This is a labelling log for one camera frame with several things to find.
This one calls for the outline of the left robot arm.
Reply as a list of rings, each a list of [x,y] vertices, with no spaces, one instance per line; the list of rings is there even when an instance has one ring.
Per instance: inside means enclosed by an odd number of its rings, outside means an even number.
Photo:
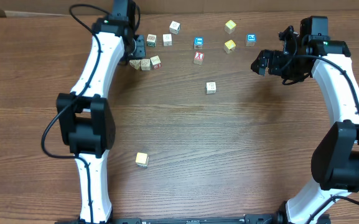
[[[111,223],[107,160],[116,128],[108,93],[116,67],[146,55],[144,37],[137,35],[140,9],[134,1],[115,1],[112,11],[89,27],[90,54],[69,93],[57,97],[56,121],[70,148],[80,177],[82,208],[75,223]]]

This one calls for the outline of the wooden block elephant picture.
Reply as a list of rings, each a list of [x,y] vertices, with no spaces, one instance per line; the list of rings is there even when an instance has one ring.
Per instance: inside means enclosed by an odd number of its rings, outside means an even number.
[[[141,60],[141,70],[149,71],[151,69],[151,60],[150,59],[142,59]]]

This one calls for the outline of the wooden block letter X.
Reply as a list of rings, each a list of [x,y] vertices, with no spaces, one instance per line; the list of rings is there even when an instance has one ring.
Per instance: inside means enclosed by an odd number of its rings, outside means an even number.
[[[132,66],[134,69],[139,70],[141,67],[141,60],[130,60],[129,61],[130,66]]]

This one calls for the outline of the wooden block yellow side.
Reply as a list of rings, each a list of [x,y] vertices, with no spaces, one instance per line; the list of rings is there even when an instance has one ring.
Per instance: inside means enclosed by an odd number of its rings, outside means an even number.
[[[148,167],[149,155],[143,152],[138,152],[136,154],[136,164],[139,167]]]

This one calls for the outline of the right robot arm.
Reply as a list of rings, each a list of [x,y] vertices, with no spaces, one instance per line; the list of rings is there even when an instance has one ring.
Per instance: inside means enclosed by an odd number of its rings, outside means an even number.
[[[359,87],[351,53],[344,41],[332,40],[325,16],[310,16],[296,32],[278,35],[282,50],[262,50],[251,69],[277,75],[284,85],[313,78],[323,94],[330,129],[311,159],[310,181],[274,214],[246,214],[245,223],[329,223],[327,210],[359,192]]]

